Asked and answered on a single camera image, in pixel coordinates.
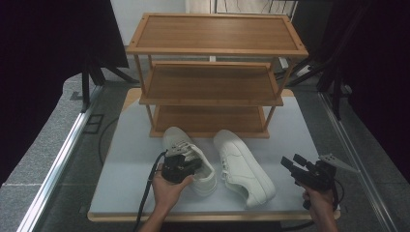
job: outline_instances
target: human hand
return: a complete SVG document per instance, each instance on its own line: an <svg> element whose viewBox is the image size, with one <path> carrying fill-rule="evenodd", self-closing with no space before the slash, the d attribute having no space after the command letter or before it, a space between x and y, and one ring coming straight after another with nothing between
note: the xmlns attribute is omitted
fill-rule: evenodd
<svg viewBox="0 0 410 232"><path fill-rule="evenodd" d="M190 175L180 184L174 184L166 181L162 174L162 165L157 167L157 172L154 175L153 189L156 202L156 208L163 212L169 212L172 207L178 202L181 191L193 181L193 176Z"/></svg>
<svg viewBox="0 0 410 232"><path fill-rule="evenodd" d="M331 189L318 191L300 182L305 189L303 198L310 201L309 212L316 223L319 231L337 231L336 221L333 214L333 192Z"/></svg>

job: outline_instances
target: person's left hand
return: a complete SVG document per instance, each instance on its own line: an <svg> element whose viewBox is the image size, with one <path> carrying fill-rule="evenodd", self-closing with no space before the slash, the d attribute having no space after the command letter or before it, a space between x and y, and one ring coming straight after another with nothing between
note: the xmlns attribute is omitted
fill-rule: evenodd
<svg viewBox="0 0 410 232"><path fill-rule="evenodd" d="M166 181L162 174L163 163L158 164L157 171L154 175L153 189L156 202L156 208L161 208L162 211L169 212L172 207L178 202L181 191L193 181L193 176L190 175L184 179L181 184L173 184Z"/></svg>

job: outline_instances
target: white shoe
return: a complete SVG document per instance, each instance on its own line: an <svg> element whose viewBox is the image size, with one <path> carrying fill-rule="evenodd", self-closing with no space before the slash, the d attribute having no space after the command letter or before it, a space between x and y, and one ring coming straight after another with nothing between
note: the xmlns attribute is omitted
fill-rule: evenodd
<svg viewBox="0 0 410 232"><path fill-rule="evenodd" d="M190 187L201 196L211 194L217 188L215 169L211 166L202 151L197 148L192 140L181 129L171 127L163 134L162 147L168 152L182 150L186 160L202 159L202 165L195 170L193 183Z"/></svg>
<svg viewBox="0 0 410 232"><path fill-rule="evenodd" d="M275 197L272 180L240 137L229 130L220 130L214 144L220 152L225 185L246 199L247 208L263 205Z"/></svg>

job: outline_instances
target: shelf bottom tier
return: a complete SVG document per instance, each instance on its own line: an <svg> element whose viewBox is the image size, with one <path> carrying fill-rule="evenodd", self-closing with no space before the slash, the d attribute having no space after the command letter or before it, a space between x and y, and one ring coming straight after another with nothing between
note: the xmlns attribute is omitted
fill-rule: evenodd
<svg viewBox="0 0 410 232"><path fill-rule="evenodd" d="M225 129L241 137L269 138L265 122L261 106L157 105L150 136L162 137L168 128L178 127L191 137L213 137Z"/></svg>

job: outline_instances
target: three-tier shoe rack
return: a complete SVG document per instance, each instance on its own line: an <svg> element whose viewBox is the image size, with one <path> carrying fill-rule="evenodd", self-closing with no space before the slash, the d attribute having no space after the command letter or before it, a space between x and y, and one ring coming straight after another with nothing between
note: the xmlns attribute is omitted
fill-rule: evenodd
<svg viewBox="0 0 410 232"><path fill-rule="evenodd" d="M146 105L150 136L174 126L193 137L212 137L221 129L269 137L294 60L308 56L286 15L260 14L144 14L127 53L138 70L139 103ZM146 77L140 55L148 56ZM268 57L272 62L154 61L153 55ZM280 85L273 72L278 57L290 62ZM270 106L267 116L264 106Z"/></svg>

